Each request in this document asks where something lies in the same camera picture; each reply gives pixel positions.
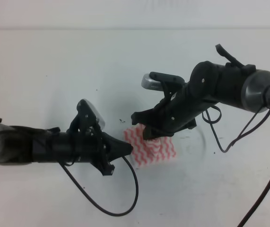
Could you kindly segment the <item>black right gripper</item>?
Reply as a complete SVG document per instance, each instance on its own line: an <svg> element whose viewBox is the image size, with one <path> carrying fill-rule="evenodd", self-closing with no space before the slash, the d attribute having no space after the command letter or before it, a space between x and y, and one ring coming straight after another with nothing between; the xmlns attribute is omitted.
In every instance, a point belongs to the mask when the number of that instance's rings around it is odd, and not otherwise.
<svg viewBox="0 0 270 227"><path fill-rule="evenodd" d="M154 125L144 128L144 140L172 137L176 132L196 127L195 116L190 113L192 103L190 88L182 87L171 98L161 100L154 109L134 112L131 115L131 124Z"/></svg>

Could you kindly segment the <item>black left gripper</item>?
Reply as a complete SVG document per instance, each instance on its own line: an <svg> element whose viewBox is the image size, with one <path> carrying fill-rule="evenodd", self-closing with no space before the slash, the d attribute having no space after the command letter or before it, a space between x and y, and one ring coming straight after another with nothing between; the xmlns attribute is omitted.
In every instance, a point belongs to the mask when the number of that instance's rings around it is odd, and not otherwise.
<svg viewBox="0 0 270 227"><path fill-rule="evenodd" d="M103 176L113 175L110 162L130 155L133 146L101 132L96 121L89 124L74 118L65 133L52 136L52 152L64 166L91 163Z"/></svg>

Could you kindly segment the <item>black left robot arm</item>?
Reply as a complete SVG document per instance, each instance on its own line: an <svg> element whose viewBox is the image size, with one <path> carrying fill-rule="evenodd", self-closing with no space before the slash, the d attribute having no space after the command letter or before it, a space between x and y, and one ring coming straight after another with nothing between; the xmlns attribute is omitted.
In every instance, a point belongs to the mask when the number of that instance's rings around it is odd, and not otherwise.
<svg viewBox="0 0 270 227"><path fill-rule="evenodd" d="M102 175L112 175L112 161L129 155L131 144L103 132L97 122L75 117L66 132L60 128L7 126L0 119L0 165L30 163L90 163Z"/></svg>

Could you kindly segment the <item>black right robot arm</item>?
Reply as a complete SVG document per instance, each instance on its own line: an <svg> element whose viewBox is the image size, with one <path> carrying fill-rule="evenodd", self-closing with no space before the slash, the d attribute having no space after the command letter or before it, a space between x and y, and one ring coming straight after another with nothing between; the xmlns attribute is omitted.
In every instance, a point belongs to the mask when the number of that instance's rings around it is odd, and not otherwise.
<svg viewBox="0 0 270 227"><path fill-rule="evenodd" d="M200 62L189 81L159 72L144 75L143 88L164 93L155 107L131 115L133 125L145 126L145 140L171 137L176 132L193 129L196 117L218 103L252 113L270 109L270 72L259 70L255 65L243 65L219 44L216 50L227 63Z"/></svg>

